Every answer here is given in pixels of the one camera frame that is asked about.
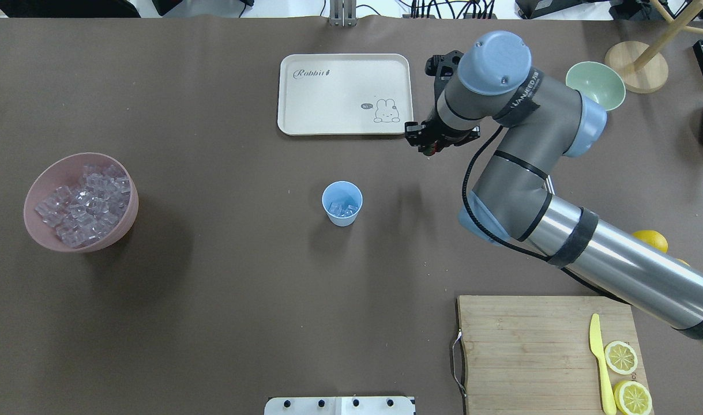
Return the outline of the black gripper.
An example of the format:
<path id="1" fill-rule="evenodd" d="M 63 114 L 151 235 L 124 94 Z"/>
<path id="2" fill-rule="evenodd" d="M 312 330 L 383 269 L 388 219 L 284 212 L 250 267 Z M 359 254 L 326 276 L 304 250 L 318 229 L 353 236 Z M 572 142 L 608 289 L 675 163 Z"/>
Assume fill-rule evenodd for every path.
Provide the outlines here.
<path id="1" fill-rule="evenodd" d="M 480 138 L 478 121 L 468 120 L 464 125 L 451 126 L 440 115 L 439 100 L 443 100 L 443 107 L 447 106 L 443 93 L 463 56 L 464 53 L 454 50 L 446 55 L 433 55 L 428 58 L 425 74 L 434 79 L 434 107 L 426 120 L 420 123 L 404 123 L 404 137 L 407 142 L 428 157 L 451 145 L 465 145 Z"/>

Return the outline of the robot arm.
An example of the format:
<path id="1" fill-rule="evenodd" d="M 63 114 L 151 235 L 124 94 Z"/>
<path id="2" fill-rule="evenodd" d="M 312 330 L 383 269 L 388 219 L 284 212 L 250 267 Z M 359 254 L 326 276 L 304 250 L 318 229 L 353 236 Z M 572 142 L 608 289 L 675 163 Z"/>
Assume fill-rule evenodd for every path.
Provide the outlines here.
<path id="1" fill-rule="evenodd" d="M 564 271 L 608 299 L 633 305 L 703 347 L 703 273 L 555 196 L 546 181 L 561 157 L 578 157 L 601 136 L 607 111 L 532 63 L 508 31 L 479 37 L 467 52 L 434 55 L 435 105 L 405 123 L 427 157 L 479 138 L 490 118 L 504 138 L 473 186 L 465 171 L 460 224 L 480 238 Z"/>

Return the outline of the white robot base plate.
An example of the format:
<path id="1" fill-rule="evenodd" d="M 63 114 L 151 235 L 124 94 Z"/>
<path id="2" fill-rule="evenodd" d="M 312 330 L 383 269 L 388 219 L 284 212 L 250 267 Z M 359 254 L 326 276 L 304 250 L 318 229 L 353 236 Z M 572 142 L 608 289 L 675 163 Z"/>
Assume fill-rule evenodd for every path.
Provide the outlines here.
<path id="1" fill-rule="evenodd" d="M 401 395 L 274 397 L 264 414 L 417 414 L 415 399 Z"/>

